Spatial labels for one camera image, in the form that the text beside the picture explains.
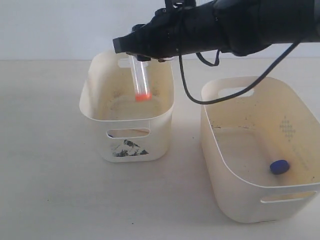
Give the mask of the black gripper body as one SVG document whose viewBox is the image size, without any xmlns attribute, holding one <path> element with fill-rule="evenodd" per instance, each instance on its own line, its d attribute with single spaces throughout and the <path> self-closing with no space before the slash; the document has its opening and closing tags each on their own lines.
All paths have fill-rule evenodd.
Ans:
<svg viewBox="0 0 320 240">
<path fill-rule="evenodd" d="M 150 52 L 175 51 L 179 54 L 179 28 L 184 9 L 182 7 L 159 8 L 154 12 L 148 35 Z"/>
</svg>

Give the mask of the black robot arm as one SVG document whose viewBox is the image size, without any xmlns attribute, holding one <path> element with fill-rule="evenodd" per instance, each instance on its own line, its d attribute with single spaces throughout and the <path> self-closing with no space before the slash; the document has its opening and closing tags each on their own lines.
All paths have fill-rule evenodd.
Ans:
<svg viewBox="0 0 320 240">
<path fill-rule="evenodd" d="M 245 57 L 274 44 L 319 40 L 317 0 L 167 0 L 148 23 L 115 38 L 113 47 L 147 61 L 215 50 Z"/>
</svg>

